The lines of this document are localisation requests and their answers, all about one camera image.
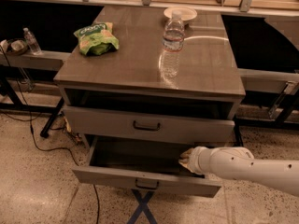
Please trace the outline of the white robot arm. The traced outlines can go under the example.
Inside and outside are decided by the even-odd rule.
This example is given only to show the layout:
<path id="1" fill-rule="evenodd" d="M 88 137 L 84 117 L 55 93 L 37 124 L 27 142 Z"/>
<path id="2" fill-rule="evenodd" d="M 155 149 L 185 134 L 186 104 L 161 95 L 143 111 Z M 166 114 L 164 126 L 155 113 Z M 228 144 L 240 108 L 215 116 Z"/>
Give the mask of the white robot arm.
<path id="1" fill-rule="evenodd" d="M 194 174 L 251 181 L 299 196 L 299 161 L 255 159 L 244 147 L 195 147 L 178 163 Z"/>

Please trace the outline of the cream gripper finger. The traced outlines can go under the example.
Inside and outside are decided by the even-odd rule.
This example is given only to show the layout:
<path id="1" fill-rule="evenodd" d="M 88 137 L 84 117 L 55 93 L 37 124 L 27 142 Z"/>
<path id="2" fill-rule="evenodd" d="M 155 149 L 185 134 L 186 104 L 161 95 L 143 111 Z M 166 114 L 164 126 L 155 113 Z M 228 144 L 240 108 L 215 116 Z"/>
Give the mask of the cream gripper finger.
<path id="1" fill-rule="evenodd" d="M 193 149 L 190 148 L 190 149 L 184 151 L 184 152 L 179 156 L 179 158 L 180 158 L 181 160 L 187 160 L 187 159 L 191 156 L 192 152 L 193 152 Z"/>
<path id="2" fill-rule="evenodd" d="M 182 167 L 184 167 L 185 169 L 187 169 L 188 171 L 191 171 L 190 168 L 189 168 L 189 166 L 188 166 L 188 162 L 187 162 L 187 161 L 185 161 L 185 160 L 179 160 L 178 163 L 179 163 Z"/>

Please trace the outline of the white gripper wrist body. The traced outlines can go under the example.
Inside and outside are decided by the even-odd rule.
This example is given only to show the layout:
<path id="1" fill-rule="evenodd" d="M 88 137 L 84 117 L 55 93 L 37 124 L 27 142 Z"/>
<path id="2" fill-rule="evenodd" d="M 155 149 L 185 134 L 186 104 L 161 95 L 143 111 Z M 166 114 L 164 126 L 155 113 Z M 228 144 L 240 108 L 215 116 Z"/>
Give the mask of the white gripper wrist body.
<path id="1" fill-rule="evenodd" d="M 206 147 L 195 147 L 191 149 L 187 167 L 192 173 L 198 175 L 206 173 L 207 152 L 208 149 Z"/>

